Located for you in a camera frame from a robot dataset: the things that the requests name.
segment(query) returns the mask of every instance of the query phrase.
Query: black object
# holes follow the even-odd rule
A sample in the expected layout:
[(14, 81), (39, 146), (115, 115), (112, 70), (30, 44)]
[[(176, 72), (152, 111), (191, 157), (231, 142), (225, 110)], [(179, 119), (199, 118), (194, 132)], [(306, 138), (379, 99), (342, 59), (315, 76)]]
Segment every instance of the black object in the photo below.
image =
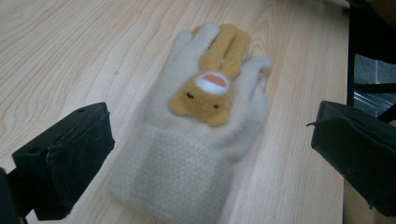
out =
[(394, 83), (364, 85), (354, 83), (356, 54), (385, 63), (396, 63), (396, 28), (388, 26), (367, 3), (364, 4), (364, 10), (350, 7), (347, 105), (353, 105), (355, 91), (361, 93), (396, 92)]
[(378, 116), (378, 119), (384, 120), (389, 123), (396, 119), (396, 104), (392, 105), (387, 111)]
[(12, 154), (17, 168), (7, 175), (17, 216), (33, 208), (39, 220), (66, 217), (114, 144), (109, 112), (99, 103), (72, 112), (18, 149)]
[(6, 172), (0, 168), (0, 223), (20, 224), (11, 198)]
[(396, 216), (396, 128), (351, 106), (322, 102), (311, 146), (385, 216)]

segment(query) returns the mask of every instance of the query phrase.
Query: knit glove cuff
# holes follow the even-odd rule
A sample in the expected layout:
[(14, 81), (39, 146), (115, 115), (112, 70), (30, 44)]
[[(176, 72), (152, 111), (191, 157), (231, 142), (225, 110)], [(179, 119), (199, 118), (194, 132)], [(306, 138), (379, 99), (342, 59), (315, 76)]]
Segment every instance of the knit glove cuff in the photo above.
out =
[(166, 223), (216, 222), (233, 174), (221, 152), (148, 125), (132, 142), (112, 176), (118, 199)]

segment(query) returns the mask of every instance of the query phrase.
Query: wood grain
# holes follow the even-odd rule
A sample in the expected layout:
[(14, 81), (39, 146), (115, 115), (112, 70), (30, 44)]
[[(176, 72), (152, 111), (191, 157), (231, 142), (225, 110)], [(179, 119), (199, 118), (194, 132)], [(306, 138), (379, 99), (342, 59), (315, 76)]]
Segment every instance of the wood grain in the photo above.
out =
[[(115, 202), (106, 175), (128, 121), (176, 35), (208, 21), (252, 37), (273, 61), (265, 132), (237, 164), (220, 223), (341, 223), (343, 179), (310, 147), (320, 101), (346, 101), (347, 4), (342, 0), (0, 0), (0, 166), (71, 111), (106, 102), (117, 141), (64, 220), (155, 223)], [(37, 223), (35, 214), (28, 217)]]

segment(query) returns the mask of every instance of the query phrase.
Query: plush toy mouth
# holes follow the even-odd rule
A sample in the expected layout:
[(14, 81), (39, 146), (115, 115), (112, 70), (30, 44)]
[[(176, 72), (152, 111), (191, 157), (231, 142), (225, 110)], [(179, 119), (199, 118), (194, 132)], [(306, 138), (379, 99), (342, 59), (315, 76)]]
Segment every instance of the plush toy mouth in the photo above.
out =
[(222, 95), (230, 89), (230, 82), (220, 72), (210, 71), (195, 79), (195, 84), (203, 91), (215, 95)]

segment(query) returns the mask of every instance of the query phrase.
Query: plush toy eye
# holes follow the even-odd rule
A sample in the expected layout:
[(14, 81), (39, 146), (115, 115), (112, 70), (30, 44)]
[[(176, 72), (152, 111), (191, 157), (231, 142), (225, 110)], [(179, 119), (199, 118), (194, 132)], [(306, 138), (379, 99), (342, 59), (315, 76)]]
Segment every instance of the plush toy eye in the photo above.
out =
[(190, 99), (193, 99), (194, 98), (194, 96), (191, 94), (191, 93), (189, 93), (189, 92), (187, 92), (187, 97), (189, 97)]

